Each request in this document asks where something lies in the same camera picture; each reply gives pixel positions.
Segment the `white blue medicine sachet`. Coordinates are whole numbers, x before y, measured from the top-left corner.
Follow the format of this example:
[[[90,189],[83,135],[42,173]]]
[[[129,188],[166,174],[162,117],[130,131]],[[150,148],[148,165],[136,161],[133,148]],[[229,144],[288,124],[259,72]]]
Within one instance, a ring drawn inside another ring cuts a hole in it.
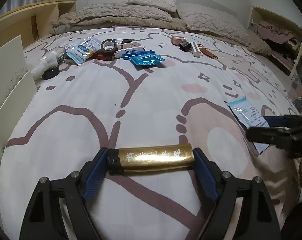
[[[269,128],[266,119],[262,114],[250,103],[246,96],[242,96],[232,101],[226,101],[236,120],[245,128],[251,127]]]

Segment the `gold lighter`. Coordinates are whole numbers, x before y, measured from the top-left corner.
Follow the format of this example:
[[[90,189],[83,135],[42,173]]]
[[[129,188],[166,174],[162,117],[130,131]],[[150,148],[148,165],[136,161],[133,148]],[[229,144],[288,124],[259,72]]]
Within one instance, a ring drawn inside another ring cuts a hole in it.
[[[195,157],[190,144],[179,144],[109,149],[107,162],[110,173],[140,173],[190,167]]]

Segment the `cartoon pattern bed sheet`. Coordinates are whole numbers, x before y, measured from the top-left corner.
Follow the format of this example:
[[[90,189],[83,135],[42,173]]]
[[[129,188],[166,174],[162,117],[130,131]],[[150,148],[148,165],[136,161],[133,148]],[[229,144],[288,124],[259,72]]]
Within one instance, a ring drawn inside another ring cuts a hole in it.
[[[29,64],[89,36],[130,38],[164,58],[149,69],[131,62],[88,60],[62,64],[40,84],[4,150],[0,170],[3,229],[18,239],[40,177],[64,178],[93,159],[101,147],[127,148],[190,143],[234,176],[265,181],[280,225],[299,195],[294,162],[269,146],[260,156],[227,102],[246,97],[263,115],[296,114],[286,86],[268,59],[246,48],[184,33],[218,59],[194,57],[171,44],[163,29],[107,28],[52,36],[25,49]]]

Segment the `white rectangular box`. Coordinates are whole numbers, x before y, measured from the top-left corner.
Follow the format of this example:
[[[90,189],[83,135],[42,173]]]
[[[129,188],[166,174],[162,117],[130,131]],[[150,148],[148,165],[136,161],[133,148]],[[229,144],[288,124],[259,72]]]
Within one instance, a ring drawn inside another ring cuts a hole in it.
[[[194,57],[201,57],[202,52],[196,42],[191,42],[191,53],[193,54]]]

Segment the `white shoe box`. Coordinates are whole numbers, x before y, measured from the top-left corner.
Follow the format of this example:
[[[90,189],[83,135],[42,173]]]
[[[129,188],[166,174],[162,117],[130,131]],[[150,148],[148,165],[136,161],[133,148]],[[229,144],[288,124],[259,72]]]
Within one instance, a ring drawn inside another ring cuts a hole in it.
[[[9,137],[36,92],[17,36],[0,48],[0,166]]]

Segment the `small black cube box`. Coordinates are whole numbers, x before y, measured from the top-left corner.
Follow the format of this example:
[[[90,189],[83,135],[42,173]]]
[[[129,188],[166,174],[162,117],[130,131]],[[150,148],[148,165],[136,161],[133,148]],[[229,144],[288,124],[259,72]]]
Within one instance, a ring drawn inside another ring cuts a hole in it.
[[[179,48],[182,50],[182,51],[190,51],[191,50],[191,43],[189,42],[181,42],[179,44]]]

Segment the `white blue usb stick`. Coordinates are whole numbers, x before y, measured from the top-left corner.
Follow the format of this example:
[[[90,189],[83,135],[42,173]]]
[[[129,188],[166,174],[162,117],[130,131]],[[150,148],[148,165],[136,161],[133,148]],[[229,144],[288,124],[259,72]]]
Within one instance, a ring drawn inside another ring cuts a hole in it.
[[[138,53],[140,51],[144,51],[143,46],[124,48],[124,49],[120,49],[120,50],[116,51],[114,56],[115,56],[116,59],[119,59],[119,58],[123,57],[123,55]]]

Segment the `white blue mask packet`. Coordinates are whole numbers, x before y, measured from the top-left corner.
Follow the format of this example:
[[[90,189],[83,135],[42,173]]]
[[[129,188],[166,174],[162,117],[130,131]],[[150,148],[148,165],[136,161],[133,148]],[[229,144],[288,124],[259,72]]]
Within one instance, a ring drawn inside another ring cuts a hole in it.
[[[82,65],[89,59],[95,52],[101,49],[102,41],[89,36],[81,42],[71,45],[66,49],[67,56],[72,59],[76,65]]]

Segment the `crumpled clear plastic wrap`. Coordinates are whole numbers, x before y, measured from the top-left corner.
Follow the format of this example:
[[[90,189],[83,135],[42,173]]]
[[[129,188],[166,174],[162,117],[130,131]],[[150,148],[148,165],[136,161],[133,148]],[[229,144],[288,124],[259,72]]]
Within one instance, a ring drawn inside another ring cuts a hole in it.
[[[39,80],[44,72],[49,69],[56,68],[58,64],[59,54],[56,51],[50,51],[43,56],[38,63],[29,64],[29,69],[34,80]]]

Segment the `blue foil packet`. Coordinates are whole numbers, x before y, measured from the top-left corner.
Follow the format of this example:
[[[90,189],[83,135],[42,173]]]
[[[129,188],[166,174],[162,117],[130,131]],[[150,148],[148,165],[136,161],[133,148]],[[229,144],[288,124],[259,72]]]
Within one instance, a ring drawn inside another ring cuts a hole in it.
[[[165,61],[164,58],[156,54],[137,55],[131,57],[129,60],[137,66],[156,66],[158,63]]]

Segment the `beige right pillow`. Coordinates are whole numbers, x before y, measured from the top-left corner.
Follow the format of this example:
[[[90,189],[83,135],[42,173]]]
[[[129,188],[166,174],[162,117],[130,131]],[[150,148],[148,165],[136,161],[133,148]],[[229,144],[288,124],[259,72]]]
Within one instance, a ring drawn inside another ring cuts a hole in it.
[[[198,4],[177,3],[177,13],[189,30],[241,44],[258,54],[272,53],[265,41],[227,12]]]

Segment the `pink small case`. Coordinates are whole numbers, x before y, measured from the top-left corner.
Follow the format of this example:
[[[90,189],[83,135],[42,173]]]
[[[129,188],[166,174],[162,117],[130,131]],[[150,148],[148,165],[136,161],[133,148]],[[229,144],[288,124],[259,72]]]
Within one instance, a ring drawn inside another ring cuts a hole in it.
[[[173,45],[179,46],[181,43],[186,42],[187,39],[183,36],[172,36],[170,41]]]

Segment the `folded beige blanket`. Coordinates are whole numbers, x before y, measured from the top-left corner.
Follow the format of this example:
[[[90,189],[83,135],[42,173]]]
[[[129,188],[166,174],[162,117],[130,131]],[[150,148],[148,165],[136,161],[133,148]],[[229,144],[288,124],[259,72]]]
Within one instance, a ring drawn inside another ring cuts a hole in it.
[[[186,23],[168,12],[144,5],[122,3],[93,4],[77,12],[67,12],[50,22],[53,35],[85,29],[130,25],[187,31]]]

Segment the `wooden bedside shelf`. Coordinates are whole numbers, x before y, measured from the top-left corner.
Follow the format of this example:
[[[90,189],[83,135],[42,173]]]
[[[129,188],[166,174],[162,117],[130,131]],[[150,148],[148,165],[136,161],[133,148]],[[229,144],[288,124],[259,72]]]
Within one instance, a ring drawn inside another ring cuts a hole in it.
[[[50,22],[76,11],[76,0],[49,0],[31,3],[0,15],[0,47],[20,36],[25,48],[50,35]]]

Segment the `wall alcove shelf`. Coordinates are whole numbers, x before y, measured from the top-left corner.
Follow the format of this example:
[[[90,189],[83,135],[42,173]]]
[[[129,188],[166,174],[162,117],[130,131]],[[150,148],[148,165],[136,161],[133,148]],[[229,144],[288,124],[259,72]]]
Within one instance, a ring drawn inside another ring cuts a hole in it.
[[[293,77],[302,45],[302,28],[274,12],[253,7],[249,29],[271,48],[267,58],[286,75]]]

